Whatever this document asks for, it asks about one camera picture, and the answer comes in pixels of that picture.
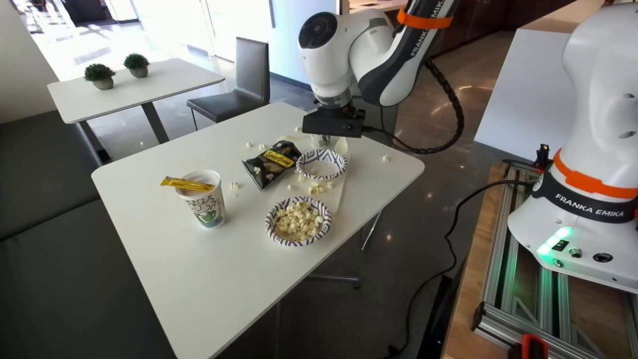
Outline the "white franka robot arm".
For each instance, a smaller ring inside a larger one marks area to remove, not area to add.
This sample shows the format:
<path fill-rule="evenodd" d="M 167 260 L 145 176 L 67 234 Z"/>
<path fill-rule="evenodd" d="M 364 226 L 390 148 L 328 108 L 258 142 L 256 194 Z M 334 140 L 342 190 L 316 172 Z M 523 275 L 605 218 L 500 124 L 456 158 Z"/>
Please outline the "white franka robot arm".
<path fill-rule="evenodd" d="M 362 134 L 354 96 L 396 106 L 412 90 L 454 0 L 410 0 L 394 18 L 378 10 L 308 16 L 296 38 L 318 108 L 306 134 Z M 638 291 L 638 6 L 605 6 L 571 32 L 563 66 L 575 90 L 571 134 L 508 230 L 551 271 Z"/>

